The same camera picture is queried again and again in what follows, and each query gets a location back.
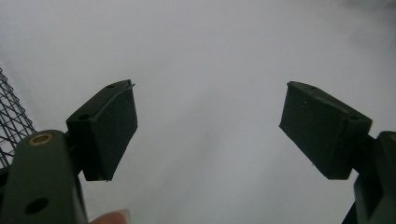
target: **wire grid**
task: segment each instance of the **wire grid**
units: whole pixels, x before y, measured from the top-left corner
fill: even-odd
[[[0,168],[12,163],[17,143],[35,133],[32,121],[27,118],[26,110],[2,72],[0,68]]]

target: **metal mesh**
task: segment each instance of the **metal mesh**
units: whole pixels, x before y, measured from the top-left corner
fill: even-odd
[[[0,68],[0,168],[11,164],[17,143],[35,133],[32,121],[2,72]]]

